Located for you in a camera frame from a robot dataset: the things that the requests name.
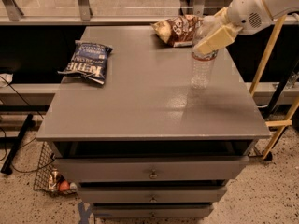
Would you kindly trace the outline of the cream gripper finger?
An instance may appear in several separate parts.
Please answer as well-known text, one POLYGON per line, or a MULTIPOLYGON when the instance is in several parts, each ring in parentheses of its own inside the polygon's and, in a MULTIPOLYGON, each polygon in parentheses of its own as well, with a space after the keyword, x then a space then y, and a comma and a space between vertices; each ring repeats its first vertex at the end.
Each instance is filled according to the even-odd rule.
POLYGON ((241 30, 242 28, 240 26, 234 26, 232 24, 222 25, 216 31, 213 31, 210 35, 197 42, 193 51, 207 55, 212 51, 225 48, 235 42, 241 30))
POLYGON ((229 22, 227 8, 223 7, 221 10, 219 10, 215 15, 217 24, 227 24, 229 22))

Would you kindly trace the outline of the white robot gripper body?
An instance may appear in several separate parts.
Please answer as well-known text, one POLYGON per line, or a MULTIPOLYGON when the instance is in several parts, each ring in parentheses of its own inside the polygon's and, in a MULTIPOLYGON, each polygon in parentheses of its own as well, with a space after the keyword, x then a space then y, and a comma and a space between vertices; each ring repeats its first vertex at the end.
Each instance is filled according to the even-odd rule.
POLYGON ((233 25, 242 28, 241 35, 254 35, 270 26, 273 20, 266 0, 233 0, 227 15, 233 25))

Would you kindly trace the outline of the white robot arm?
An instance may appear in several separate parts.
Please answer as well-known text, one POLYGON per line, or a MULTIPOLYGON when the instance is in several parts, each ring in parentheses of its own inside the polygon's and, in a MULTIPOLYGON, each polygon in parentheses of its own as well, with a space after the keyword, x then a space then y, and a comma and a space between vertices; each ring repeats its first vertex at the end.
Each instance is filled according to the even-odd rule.
POLYGON ((192 50, 207 55, 235 42, 238 35, 254 35, 274 19, 299 10, 299 0, 232 0, 213 16, 205 16, 200 38, 192 50))

